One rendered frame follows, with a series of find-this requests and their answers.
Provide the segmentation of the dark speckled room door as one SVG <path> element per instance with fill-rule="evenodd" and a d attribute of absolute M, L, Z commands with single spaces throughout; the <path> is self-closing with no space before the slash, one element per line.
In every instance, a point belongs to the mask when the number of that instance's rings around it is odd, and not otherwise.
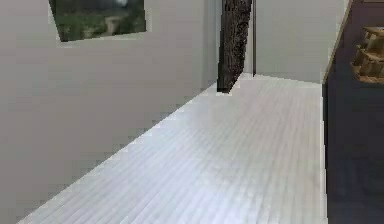
<path fill-rule="evenodd" d="M 217 91 L 229 93 L 244 69 L 252 0 L 222 0 Z"/>

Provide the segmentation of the green framed wall picture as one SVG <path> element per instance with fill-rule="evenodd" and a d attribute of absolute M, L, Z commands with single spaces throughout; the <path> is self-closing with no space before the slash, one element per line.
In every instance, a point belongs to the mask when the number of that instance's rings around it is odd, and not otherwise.
<path fill-rule="evenodd" d="M 144 0 L 49 0 L 61 42 L 147 31 Z"/>

